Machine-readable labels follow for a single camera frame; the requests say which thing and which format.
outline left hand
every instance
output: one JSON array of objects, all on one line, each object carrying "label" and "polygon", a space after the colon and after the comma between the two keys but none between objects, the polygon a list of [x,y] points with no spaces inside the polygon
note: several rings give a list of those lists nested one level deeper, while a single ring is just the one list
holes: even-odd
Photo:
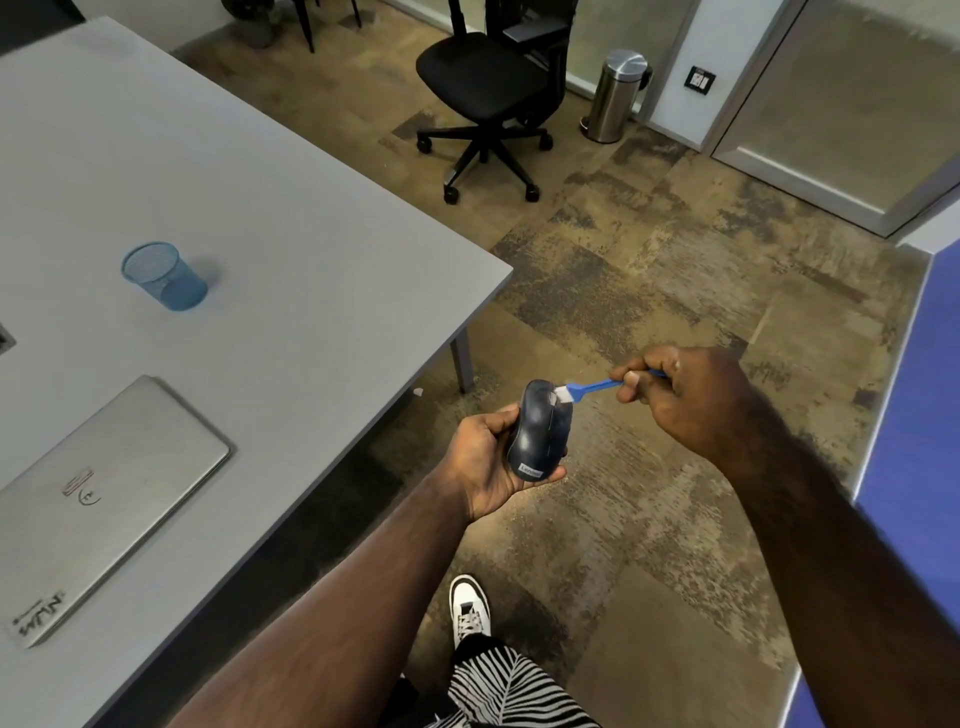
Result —
[{"label": "left hand", "polygon": [[505,456],[506,434],[519,415],[520,407],[514,402],[489,415],[465,418],[433,472],[444,483],[463,488],[471,521],[492,513],[514,493],[566,475],[562,465],[539,483],[528,483],[513,474]]}]

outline chair base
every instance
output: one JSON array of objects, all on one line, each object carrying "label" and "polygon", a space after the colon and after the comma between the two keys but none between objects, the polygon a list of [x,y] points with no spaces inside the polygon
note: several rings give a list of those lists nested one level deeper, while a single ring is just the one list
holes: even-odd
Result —
[{"label": "chair base", "polygon": [[534,136],[540,138],[540,148],[544,152],[553,149],[553,137],[542,127],[536,129],[526,127],[505,128],[501,125],[421,129],[417,132],[417,149],[426,155],[430,154],[433,151],[431,139],[464,139],[469,141],[467,150],[457,159],[456,164],[447,172],[444,179],[444,201],[448,205],[456,205],[460,200],[460,192],[453,184],[464,173],[473,158],[479,155],[480,163],[486,164],[490,160],[490,152],[497,155],[510,168],[510,171],[523,181],[526,185],[527,202],[534,203],[540,199],[540,188],[534,184],[527,171],[523,169],[516,157],[503,144],[504,139],[528,139]]}]

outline table leg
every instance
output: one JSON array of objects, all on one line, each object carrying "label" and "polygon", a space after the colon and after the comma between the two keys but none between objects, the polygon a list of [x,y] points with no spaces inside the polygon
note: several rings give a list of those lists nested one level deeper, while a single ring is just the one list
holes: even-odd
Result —
[{"label": "table leg", "polygon": [[453,352],[453,366],[457,370],[460,391],[466,394],[473,389],[473,363],[470,361],[470,342],[465,328],[450,342],[450,350]]}]

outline trash can lid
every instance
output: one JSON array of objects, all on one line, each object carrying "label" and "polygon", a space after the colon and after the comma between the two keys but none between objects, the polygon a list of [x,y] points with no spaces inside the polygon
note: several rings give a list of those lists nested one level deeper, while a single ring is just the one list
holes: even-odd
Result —
[{"label": "trash can lid", "polygon": [[615,81],[639,81],[647,70],[647,60],[637,51],[618,48],[607,55],[606,72]]}]

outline wall switch plate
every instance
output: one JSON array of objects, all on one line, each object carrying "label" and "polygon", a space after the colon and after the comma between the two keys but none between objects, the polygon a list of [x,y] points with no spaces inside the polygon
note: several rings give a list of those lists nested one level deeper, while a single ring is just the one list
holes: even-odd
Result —
[{"label": "wall switch plate", "polygon": [[697,93],[702,93],[705,96],[710,90],[710,87],[713,85],[713,82],[716,80],[716,74],[710,73],[705,68],[700,68],[699,66],[693,66],[690,68],[690,72],[686,74],[686,81],[684,85],[687,88],[692,88]]}]

